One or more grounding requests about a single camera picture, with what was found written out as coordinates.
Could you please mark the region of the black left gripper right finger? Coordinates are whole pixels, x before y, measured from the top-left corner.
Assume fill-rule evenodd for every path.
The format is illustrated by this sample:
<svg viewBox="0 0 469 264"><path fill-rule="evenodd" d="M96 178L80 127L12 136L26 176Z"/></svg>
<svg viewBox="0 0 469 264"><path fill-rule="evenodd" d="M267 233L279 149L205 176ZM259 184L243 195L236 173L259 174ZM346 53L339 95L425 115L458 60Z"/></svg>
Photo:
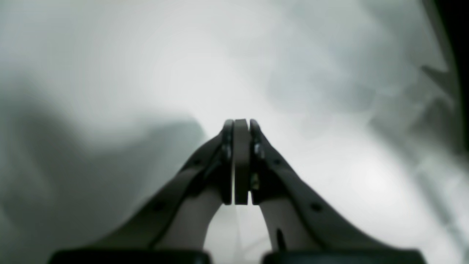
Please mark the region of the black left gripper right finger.
<svg viewBox="0 0 469 264"><path fill-rule="evenodd" d="M389 250L342 217L270 144L256 120L251 130L251 192L275 251Z"/></svg>

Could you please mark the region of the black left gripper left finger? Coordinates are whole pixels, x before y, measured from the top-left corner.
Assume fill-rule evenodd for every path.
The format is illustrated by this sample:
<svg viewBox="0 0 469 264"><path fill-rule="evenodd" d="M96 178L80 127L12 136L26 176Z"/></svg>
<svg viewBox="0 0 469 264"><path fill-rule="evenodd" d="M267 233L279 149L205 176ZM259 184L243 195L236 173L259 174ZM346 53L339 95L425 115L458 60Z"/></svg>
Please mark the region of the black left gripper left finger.
<svg viewBox="0 0 469 264"><path fill-rule="evenodd" d="M134 216L89 249L202 251L212 218L232 202L233 127L227 120Z"/></svg>

